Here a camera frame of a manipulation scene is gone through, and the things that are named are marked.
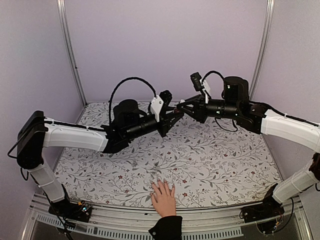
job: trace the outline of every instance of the white robot arm segment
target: white robot arm segment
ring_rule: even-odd
[[[53,124],[46,123],[43,147],[70,147],[91,149],[102,152],[108,143],[107,134],[101,131],[54,124],[54,120],[46,118]]]
[[[262,119],[261,133],[301,144],[320,153],[320,128],[281,116],[269,109]]]

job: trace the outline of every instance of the table surface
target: table surface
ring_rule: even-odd
[[[148,104],[139,108],[146,111]],[[230,120],[218,121],[233,130]],[[108,103],[90,103],[79,123],[108,124]],[[281,181],[261,135],[240,127],[229,132],[213,118],[201,124],[187,115],[167,137],[149,133],[117,154],[65,148],[55,174],[72,199],[145,208],[152,205],[150,181],[157,179],[175,184],[178,208],[259,201]]]

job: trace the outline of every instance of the black cable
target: black cable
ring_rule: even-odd
[[[153,92],[153,95],[154,97],[156,97],[156,90],[154,89],[154,87],[149,83],[147,82],[146,80],[140,78],[140,77],[137,77],[137,76],[131,76],[131,77],[128,77],[124,80],[122,80],[121,82],[119,82],[116,87],[114,88],[113,92],[111,93],[111,97],[110,97],[110,100],[109,100],[109,125],[111,125],[111,104],[112,104],[112,100],[114,99],[114,95],[117,91],[117,89],[120,87],[120,85],[122,85],[123,83],[127,82],[127,81],[130,81],[130,80],[138,80],[140,82],[143,82],[144,84],[148,85],[148,87],[152,90]]]
[[[26,172],[26,176],[25,176],[25,175],[24,175],[24,172],[23,172],[23,168],[20,167],[20,173],[21,173],[23,179],[24,179],[25,181],[28,181],[28,179],[29,179],[29,172],[27,171],[27,172]]]
[[[47,121],[47,124],[55,124],[55,125],[61,125],[61,126],[67,126],[67,127],[73,127],[73,128],[79,128],[79,129],[88,129],[93,130],[97,132],[106,132],[103,128],[97,128],[93,126],[84,126],[79,124],[73,124],[68,122],[62,122],[62,121]]]
[[[12,151],[13,151],[13,150],[16,148],[16,146],[21,142],[21,140],[25,137],[25,135],[27,135],[27,134],[31,131],[31,129],[33,129],[35,126],[38,126],[38,125],[41,125],[41,124],[43,124],[43,122],[36,122],[35,124],[32,124],[32,125],[29,127],[29,129],[27,129],[27,130],[22,134],[22,136],[18,139],[18,141],[16,141],[16,143],[13,145],[13,147],[8,151],[7,156],[8,156],[9,158],[11,158],[11,159],[17,159],[16,156],[12,156],[12,155],[11,155]]]
[[[232,125],[234,126],[235,130],[228,130],[228,129],[223,128],[223,127],[218,123],[218,120],[217,120],[216,117],[214,118],[214,120],[215,120],[216,124],[217,124],[221,129],[223,129],[223,130],[225,130],[225,131],[228,131],[228,132],[231,132],[231,133],[235,133],[235,132],[238,131],[238,127],[236,126],[235,121],[234,121],[233,119],[232,119]]]
[[[61,126],[67,126],[67,127],[73,127],[73,128],[80,128],[80,129],[88,129],[88,130],[93,130],[97,132],[105,132],[104,129],[102,128],[96,128],[92,126],[84,126],[84,125],[79,125],[79,124],[72,124],[72,123],[67,123],[67,122],[61,122],[61,121],[44,121],[44,122],[36,122],[35,124],[32,124],[27,130],[24,131],[22,136],[16,141],[16,143],[11,147],[11,149],[8,151],[7,156],[11,159],[17,159],[16,156],[12,156],[11,153],[12,151],[17,147],[17,145],[21,142],[21,140],[36,126],[42,125],[42,124],[55,124],[55,125],[61,125]]]
[[[320,189],[318,188],[318,183],[316,183],[314,186],[315,186],[315,190],[317,190],[317,192],[320,192]]]
[[[65,236],[66,236],[69,240],[74,240],[74,239],[71,237],[71,235],[70,235],[70,233],[69,233],[69,231],[68,231],[68,229],[67,229],[66,224],[62,221],[62,219],[60,218],[60,216],[57,214],[56,210],[55,210],[54,207],[52,206],[51,201],[50,201],[48,195],[47,195],[46,193],[44,193],[44,195],[46,196],[46,199],[48,200],[48,202],[49,202],[49,204],[50,204],[50,206],[51,206],[51,209],[53,210],[54,214],[56,215],[56,217],[57,217],[57,218],[59,219],[59,221],[61,222],[61,224],[62,224],[62,226],[63,226],[63,228],[64,228],[64,234],[65,234]]]
[[[261,104],[261,105],[267,106],[269,109],[271,109],[272,111],[274,111],[275,113],[277,113],[277,114],[279,114],[279,115],[281,115],[283,117],[286,117],[288,119],[293,119],[293,120],[296,120],[296,121],[299,121],[299,122],[302,122],[302,123],[310,124],[310,125],[315,126],[315,127],[319,127],[319,124],[317,124],[317,123],[314,123],[314,122],[311,122],[311,121],[308,121],[308,120],[305,120],[305,119],[302,119],[302,118],[299,118],[299,117],[296,117],[296,116],[286,115],[283,112],[280,112],[279,110],[275,109],[274,107],[270,106],[267,103],[256,102],[256,101],[249,101],[249,103]]]
[[[291,220],[291,218],[292,218],[292,216],[293,216],[293,214],[294,214],[294,209],[295,209],[294,200],[293,200],[292,197],[291,197],[290,199],[291,199],[291,202],[292,202],[292,209],[291,209],[290,217],[289,217],[288,221],[285,223],[285,225],[284,225],[282,228],[277,229],[277,230],[275,230],[275,231],[273,232],[274,234],[282,231],[282,230],[290,223],[290,220]]]
[[[222,76],[222,74],[221,74],[220,72],[212,70],[212,71],[207,72],[207,73],[204,75],[204,77],[201,79],[201,83],[203,83],[204,80],[206,80],[206,78],[207,78],[210,74],[217,74],[217,75],[220,76],[220,78],[221,78],[222,80],[225,79],[224,76]]]

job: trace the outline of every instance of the lavender wall panel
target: lavender wall panel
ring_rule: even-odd
[[[35,110],[74,122],[82,105],[55,0],[0,1],[0,24],[0,239],[17,240],[36,186],[7,151]],[[52,166],[58,151],[48,150]]]
[[[71,40],[89,102],[107,101],[116,84],[131,76],[149,81],[175,100],[195,95],[190,74],[220,71],[251,80],[267,1],[68,0]],[[212,76],[213,97],[222,81]],[[116,100],[148,101],[143,83],[128,82]]]
[[[310,121],[320,122],[320,2],[275,1],[274,16],[254,100]],[[285,178],[304,166],[313,152],[296,143],[267,136]],[[301,194],[314,239],[320,239],[319,193]]]

